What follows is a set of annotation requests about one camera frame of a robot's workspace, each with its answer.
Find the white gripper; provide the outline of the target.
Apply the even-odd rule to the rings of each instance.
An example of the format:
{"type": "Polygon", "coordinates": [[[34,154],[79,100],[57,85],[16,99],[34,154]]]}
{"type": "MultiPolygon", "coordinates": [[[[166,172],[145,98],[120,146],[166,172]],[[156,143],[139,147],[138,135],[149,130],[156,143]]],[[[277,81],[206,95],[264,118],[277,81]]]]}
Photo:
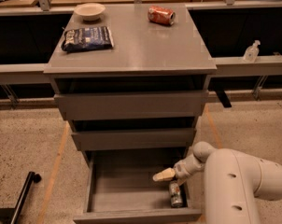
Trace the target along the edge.
{"type": "Polygon", "coordinates": [[[176,177],[177,184],[181,186],[192,175],[199,171],[199,161],[194,156],[178,161],[173,168],[167,168],[153,176],[155,182],[171,181],[176,177]]]}

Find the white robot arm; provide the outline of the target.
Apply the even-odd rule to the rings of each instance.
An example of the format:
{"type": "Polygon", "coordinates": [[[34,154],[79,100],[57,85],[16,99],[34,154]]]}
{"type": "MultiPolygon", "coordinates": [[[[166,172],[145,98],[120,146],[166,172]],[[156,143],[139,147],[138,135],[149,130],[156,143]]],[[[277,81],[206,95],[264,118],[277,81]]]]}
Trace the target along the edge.
{"type": "Polygon", "coordinates": [[[206,224],[261,224],[255,200],[282,199],[282,165],[204,141],[153,180],[182,185],[197,172],[204,173],[206,224]]]}

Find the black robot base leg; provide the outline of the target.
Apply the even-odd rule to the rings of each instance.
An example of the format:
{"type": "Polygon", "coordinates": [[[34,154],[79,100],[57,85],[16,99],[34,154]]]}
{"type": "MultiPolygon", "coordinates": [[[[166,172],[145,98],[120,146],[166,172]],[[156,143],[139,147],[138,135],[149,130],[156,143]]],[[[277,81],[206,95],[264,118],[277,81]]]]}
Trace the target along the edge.
{"type": "Polygon", "coordinates": [[[39,183],[41,180],[40,174],[28,173],[15,206],[13,208],[0,208],[0,224],[18,224],[30,187],[33,183],[39,183]]]}

